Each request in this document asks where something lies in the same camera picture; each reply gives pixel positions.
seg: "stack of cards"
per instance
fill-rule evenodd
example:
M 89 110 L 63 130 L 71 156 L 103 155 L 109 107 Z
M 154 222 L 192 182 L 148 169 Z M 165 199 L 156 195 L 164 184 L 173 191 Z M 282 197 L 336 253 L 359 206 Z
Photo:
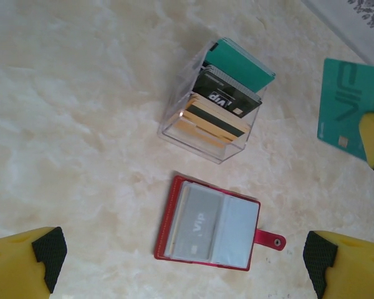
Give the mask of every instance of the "stack of cards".
M 174 115 L 183 118 L 175 127 L 218 148 L 240 137 L 237 142 L 244 143 L 255 118 L 251 112 L 262 104 L 257 92 L 275 76 L 231 39 L 218 40 L 206 53 L 185 110 Z

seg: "teal vip card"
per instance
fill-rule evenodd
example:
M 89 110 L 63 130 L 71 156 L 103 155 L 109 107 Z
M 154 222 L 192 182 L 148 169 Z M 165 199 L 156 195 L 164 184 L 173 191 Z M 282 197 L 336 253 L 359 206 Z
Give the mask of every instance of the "teal vip card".
M 374 67 L 325 59 L 317 138 L 366 161 L 359 122 L 374 112 Z
M 220 39 L 208 51 L 205 65 L 214 65 L 253 92 L 272 82 L 276 74 L 231 39 Z

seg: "marble surface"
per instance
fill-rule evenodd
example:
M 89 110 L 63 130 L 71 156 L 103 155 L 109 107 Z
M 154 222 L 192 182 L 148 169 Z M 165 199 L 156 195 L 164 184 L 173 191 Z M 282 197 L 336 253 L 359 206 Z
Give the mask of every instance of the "marble surface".
M 277 73 L 220 166 L 159 139 L 172 80 L 227 36 Z M 309 230 L 374 241 L 374 173 L 316 139 L 324 58 L 359 58 L 300 1 L 0 0 L 0 237 L 61 226 L 51 298 L 316 298 Z M 251 271 L 157 261 L 173 171 L 262 202 Z

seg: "red strap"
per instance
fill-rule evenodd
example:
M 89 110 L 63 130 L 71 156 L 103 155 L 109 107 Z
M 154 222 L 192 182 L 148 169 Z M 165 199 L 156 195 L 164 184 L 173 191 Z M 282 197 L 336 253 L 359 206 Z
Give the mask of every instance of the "red strap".
M 260 229 L 257 229 L 255 232 L 254 242 L 278 251 L 283 250 L 287 243 L 286 239 L 282 235 L 272 234 L 271 232 L 265 232 L 264 230 Z

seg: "black vip card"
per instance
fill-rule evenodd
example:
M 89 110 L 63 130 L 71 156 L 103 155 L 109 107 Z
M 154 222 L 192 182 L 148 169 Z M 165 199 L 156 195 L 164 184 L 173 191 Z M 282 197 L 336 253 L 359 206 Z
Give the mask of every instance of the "black vip card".
M 193 91 L 240 118 L 262 103 L 258 95 L 213 65 L 200 73 Z

